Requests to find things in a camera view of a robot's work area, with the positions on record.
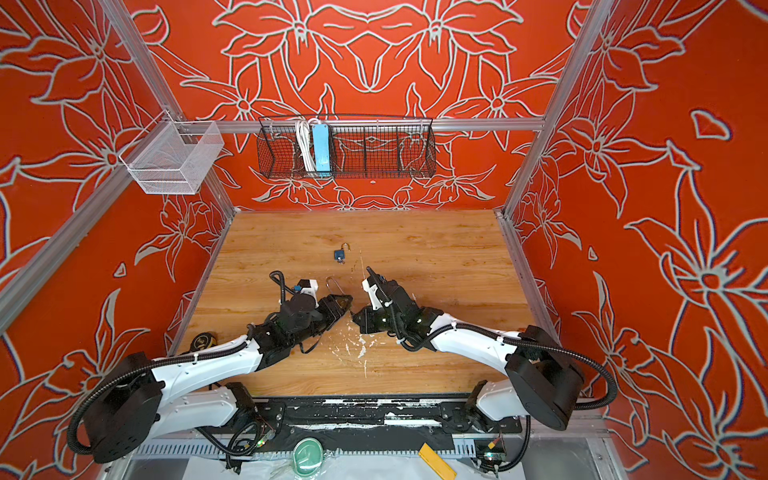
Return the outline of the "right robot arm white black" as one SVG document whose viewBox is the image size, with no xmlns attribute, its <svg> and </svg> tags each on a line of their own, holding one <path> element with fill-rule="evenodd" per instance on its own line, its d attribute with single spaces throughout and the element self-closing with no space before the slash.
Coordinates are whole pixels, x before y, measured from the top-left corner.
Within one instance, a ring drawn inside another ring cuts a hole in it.
<svg viewBox="0 0 768 480">
<path fill-rule="evenodd" d="M 370 304 L 353 315 L 363 334 L 385 332 L 409 352 L 459 355 L 506 375 L 479 387 L 474 408 L 492 421 L 528 415 L 556 431 L 575 411 L 596 410 L 618 396 L 614 375 L 601 363 L 560 346 L 544 329 L 529 325 L 504 332 L 421 307 L 395 280 L 372 268 L 362 282 Z"/>
</svg>

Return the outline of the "small blue padlock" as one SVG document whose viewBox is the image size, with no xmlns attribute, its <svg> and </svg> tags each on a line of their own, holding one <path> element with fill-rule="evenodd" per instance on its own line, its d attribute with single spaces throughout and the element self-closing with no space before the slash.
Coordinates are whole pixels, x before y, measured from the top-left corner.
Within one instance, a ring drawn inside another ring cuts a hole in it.
<svg viewBox="0 0 768 480">
<path fill-rule="evenodd" d="M 333 252 L 334 259 L 339 264 L 346 262 L 347 252 L 351 250 L 348 242 L 343 242 L 341 246 Z"/>
</svg>

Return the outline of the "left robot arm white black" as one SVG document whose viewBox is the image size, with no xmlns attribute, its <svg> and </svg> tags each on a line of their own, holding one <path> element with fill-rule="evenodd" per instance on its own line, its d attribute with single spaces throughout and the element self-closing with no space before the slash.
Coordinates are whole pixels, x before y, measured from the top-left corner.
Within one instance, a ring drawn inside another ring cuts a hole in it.
<svg viewBox="0 0 768 480">
<path fill-rule="evenodd" d="M 317 294 L 313 279 L 290 287 L 279 270 L 270 272 L 280 294 L 279 308 L 236 339 L 183 355 L 151 360 L 131 354 L 83 399 L 66 430 L 70 451 L 106 464 L 145 440 L 176 431 L 218 428 L 252 407 L 248 390 L 236 385 L 213 390 L 217 382 L 265 370 L 303 353 L 351 308 L 352 296 Z"/>
</svg>

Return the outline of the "large brass padlock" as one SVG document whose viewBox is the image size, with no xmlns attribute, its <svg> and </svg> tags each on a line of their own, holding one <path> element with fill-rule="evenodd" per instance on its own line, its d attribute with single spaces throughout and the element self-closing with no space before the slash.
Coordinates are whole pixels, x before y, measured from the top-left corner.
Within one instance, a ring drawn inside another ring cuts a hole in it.
<svg viewBox="0 0 768 480">
<path fill-rule="evenodd" d="M 328 293 L 333 297 L 336 305 L 342 310 L 348 311 L 351 300 L 338 280 L 333 276 L 328 276 L 325 280 L 325 285 Z"/>
</svg>

